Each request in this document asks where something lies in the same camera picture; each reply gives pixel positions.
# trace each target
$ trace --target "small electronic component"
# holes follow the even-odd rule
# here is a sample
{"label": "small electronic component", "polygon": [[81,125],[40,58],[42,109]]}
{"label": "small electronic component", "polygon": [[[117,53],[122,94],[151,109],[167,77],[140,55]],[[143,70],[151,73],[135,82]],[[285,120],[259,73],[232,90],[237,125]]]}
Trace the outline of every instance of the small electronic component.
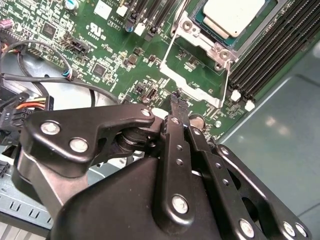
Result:
{"label": "small electronic component", "polygon": [[0,29],[10,29],[14,24],[15,22],[11,18],[0,20]]}
{"label": "small electronic component", "polygon": [[142,83],[139,82],[139,83],[137,84],[137,86],[135,87],[134,92],[135,92],[136,94],[138,94],[138,95],[141,95],[141,94],[144,93],[144,91],[145,91],[145,87],[143,86]]}
{"label": "small electronic component", "polygon": [[141,47],[136,47],[134,50],[133,50],[133,53],[135,55],[138,55],[138,56],[141,56],[141,54],[143,53],[144,51],[142,50]]}
{"label": "small electronic component", "polygon": [[147,95],[142,99],[142,102],[144,104],[150,102],[157,94],[157,90],[152,88],[148,93]]}
{"label": "small electronic component", "polygon": [[51,24],[45,22],[42,28],[41,33],[46,37],[53,39],[56,34],[57,29]]}
{"label": "small electronic component", "polygon": [[106,68],[104,66],[100,65],[99,63],[95,64],[93,71],[92,71],[92,73],[94,75],[96,75],[97,77],[100,77],[100,78],[102,78],[104,76],[105,72],[106,72]]}
{"label": "small electronic component", "polygon": [[69,48],[79,55],[86,55],[90,51],[90,46],[76,38],[71,40]]}
{"label": "small electronic component", "polygon": [[128,57],[128,62],[132,65],[135,65],[138,61],[138,56],[135,55],[135,54],[131,54],[129,57]]}
{"label": "small electronic component", "polygon": [[122,104],[129,104],[131,99],[132,98],[129,95],[125,95],[124,99],[122,100]]}
{"label": "small electronic component", "polygon": [[149,57],[149,62],[153,63],[156,60],[156,56],[155,55],[150,55]]}
{"label": "small electronic component", "polygon": [[79,8],[79,3],[77,0],[65,0],[64,7],[69,11],[76,11]]}

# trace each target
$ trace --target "black cable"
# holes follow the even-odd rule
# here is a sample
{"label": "black cable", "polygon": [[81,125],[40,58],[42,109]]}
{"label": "black cable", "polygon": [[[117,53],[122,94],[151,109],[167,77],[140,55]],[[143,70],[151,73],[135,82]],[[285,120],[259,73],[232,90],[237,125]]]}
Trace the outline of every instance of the black cable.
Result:
{"label": "black cable", "polygon": [[96,106],[96,94],[95,91],[89,89],[90,97],[91,97],[91,107],[94,108]]}
{"label": "black cable", "polygon": [[5,55],[12,49],[18,47],[18,46],[21,46],[21,45],[27,45],[27,44],[39,44],[39,45],[43,45],[43,46],[46,46],[47,48],[51,49],[52,51],[54,51],[54,53],[56,55],[59,56],[59,58],[64,62],[64,64],[67,66],[67,68],[69,70],[72,70],[72,67],[70,65],[70,63],[67,61],[67,59],[56,49],[54,49],[51,45],[45,43],[45,42],[42,42],[42,41],[38,41],[38,40],[23,40],[23,41],[17,41],[11,45],[9,45],[6,50],[2,53],[2,57],[1,57],[1,61],[3,61]]}
{"label": "black cable", "polygon": [[[19,65],[21,71],[23,72],[23,74],[26,77],[32,77],[32,75],[30,74],[30,72],[26,68],[25,61],[24,61],[24,56],[20,52],[18,52],[18,54],[17,54],[17,62],[18,62],[18,65]],[[33,82],[32,84],[40,92],[42,97],[48,97],[49,96],[49,92],[41,84],[41,82]]]}
{"label": "black cable", "polygon": [[8,74],[8,73],[1,73],[1,75],[3,79],[7,81],[31,82],[31,83],[61,83],[61,84],[77,85],[80,87],[84,87],[84,88],[96,91],[97,93],[100,93],[106,96],[108,99],[112,100],[115,104],[120,104],[118,98],[115,95],[113,95],[111,92],[104,90],[100,87],[84,83],[84,82],[69,81],[67,78],[63,78],[63,77],[49,77],[49,78],[28,77],[28,76],[19,76],[19,75]]}

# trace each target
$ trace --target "screw head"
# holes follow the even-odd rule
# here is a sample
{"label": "screw head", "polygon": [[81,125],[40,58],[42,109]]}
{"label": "screw head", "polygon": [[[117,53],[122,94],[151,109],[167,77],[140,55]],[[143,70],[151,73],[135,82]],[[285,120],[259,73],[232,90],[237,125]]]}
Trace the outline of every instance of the screw head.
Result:
{"label": "screw head", "polygon": [[150,117],[151,116],[151,113],[147,109],[141,109],[141,113],[143,115],[145,115],[146,117]]}
{"label": "screw head", "polygon": [[302,234],[302,236],[304,236],[305,238],[307,237],[307,233],[306,233],[305,229],[299,223],[296,223],[295,227],[299,231],[299,233]]}
{"label": "screw head", "polygon": [[77,153],[84,153],[88,150],[88,143],[81,138],[74,138],[69,143],[70,148]]}
{"label": "screw head", "polygon": [[197,129],[197,128],[194,128],[193,129],[193,132],[197,135],[201,135],[201,132]]}
{"label": "screw head", "polygon": [[40,129],[44,134],[48,134],[48,135],[56,135],[60,132],[59,125],[51,121],[43,123],[40,126]]}
{"label": "screw head", "polygon": [[179,124],[179,120],[176,117],[172,117],[171,121],[174,122],[175,124]]}
{"label": "screw head", "polygon": [[178,196],[178,195],[173,196],[172,205],[174,209],[180,214],[186,214],[188,212],[188,209],[189,209],[188,203],[181,196]]}
{"label": "screw head", "polygon": [[222,147],[220,147],[220,149],[221,149],[221,152],[223,152],[223,154],[224,154],[224,155],[229,155],[228,150],[227,150],[227,149],[225,149],[223,146],[222,146]]}
{"label": "screw head", "polygon": [[215,126],[217,129],[220,128],[221,125],[222,125],[221,121],[216,121],[216,122],[214,123],[214,126]]}
{"label": "screw head", "polygon": [[240,228],[242,229],[242,231],[244,232],[244,234],[249,237],[249,238],[253,238],[255,236],[255,231],[253,229],[253,227],[251,226],[251,224],[244,220],[244,219],[241,219],[239,221],[239,225],[240,225]]}
{"label": "screw head", "polygon": [[296,235],[294,228],[286,221],[283,222],[283,227],[290,236],[294,237]]}

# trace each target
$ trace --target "black connector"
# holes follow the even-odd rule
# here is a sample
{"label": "black connector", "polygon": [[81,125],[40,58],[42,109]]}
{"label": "black connector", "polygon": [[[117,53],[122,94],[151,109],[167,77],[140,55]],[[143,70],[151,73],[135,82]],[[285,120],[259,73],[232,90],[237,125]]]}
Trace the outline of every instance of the black connector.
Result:
{"label": "black connector", "polygon": [[7,163],[6,161],[0,160],[0,179],[4,177],[4,175],[8,172],[9,168],[10,168],[9,163]]}

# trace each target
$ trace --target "capacitor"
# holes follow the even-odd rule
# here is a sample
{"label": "capacitor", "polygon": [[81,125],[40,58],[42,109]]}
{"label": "capacitor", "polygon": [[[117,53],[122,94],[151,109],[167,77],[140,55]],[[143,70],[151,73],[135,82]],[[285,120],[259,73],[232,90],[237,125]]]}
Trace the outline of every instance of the capacitor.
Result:
{"label": "capacitor", "polygon": [[77,0],[65,0],[64,7],[69,11],[75,11],[78,9],[79,3]]}
{"label": "capacitor", "polygon": [[196,127],[200,131],[202,131],[206,126],[205,119],[200,114],[191,114],[189,116],[189,121],[190,121],[191,126]]}

